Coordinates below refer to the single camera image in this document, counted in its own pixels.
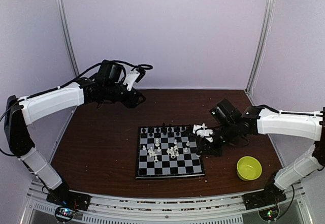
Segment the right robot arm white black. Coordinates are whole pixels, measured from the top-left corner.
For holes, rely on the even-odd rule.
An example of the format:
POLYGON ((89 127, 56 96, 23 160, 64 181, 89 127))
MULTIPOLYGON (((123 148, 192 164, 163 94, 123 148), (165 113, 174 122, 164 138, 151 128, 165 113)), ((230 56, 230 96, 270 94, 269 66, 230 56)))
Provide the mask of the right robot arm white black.
POLYGON ((324 110, 296 112, 258 105, 241 112, 223 99, 209 112, 219 123, 217 127, 195 124, 191 129, 197 139, 198 156, 215 154, 223 144, 248 135, 282 135, 312 142, 301 156, 273 173, 260 195, 264 204, 272 204, 290 185, 324 169, 324 110))

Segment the black white chessboard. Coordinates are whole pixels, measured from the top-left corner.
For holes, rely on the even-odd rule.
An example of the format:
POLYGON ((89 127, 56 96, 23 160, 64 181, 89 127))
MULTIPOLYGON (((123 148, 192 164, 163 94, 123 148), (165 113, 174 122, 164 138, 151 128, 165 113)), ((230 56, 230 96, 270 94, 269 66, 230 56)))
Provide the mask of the black white chessboard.
POLYGON ((157 125, 138 128, 136 179, 205 176, 203 160, 196 155, 195 137, 189 125, 157 125))

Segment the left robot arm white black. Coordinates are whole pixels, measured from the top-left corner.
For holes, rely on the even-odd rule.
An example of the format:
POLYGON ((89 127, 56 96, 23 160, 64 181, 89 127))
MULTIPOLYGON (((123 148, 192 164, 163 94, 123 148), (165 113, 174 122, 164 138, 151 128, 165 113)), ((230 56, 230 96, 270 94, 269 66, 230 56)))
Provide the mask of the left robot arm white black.
POLYGON ((127 108, 135 108, 146 98, 134 84, 152 68, 148 64, 103 60, 58 87, 20 98, 10 96, 1 116, 10 150, 8 155, 21 160, 61 205, 69 205, 73 194, 68 184, 37 150, 28 127, 65 109, 90 103, 98 106, 122 103, 127 108))

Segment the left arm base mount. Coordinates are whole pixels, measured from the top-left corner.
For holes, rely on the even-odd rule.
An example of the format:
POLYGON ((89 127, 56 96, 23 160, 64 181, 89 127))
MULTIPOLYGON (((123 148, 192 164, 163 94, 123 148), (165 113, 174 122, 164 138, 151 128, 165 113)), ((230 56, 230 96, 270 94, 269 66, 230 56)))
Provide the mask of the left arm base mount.
POLYGON ((46 201, 57 205, 54 217, 61 223, 71 221, 80 211, 87 211, 91 196, 76 192, 69 192, 67 200, 60 200, 54 193, 48 193, 46 201))

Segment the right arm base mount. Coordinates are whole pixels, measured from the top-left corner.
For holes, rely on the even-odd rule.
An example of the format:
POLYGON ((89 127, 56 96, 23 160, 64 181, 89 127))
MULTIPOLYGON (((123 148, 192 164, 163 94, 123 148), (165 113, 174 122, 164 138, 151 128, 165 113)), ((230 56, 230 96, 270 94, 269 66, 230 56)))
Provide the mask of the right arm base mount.
POLYGON ((286 200, 283 192, 272 193, 261 190, 242 196, 246 210, 257 209, 260 218, 264 221, 275 221, 280 216, 279 203, 286 200))

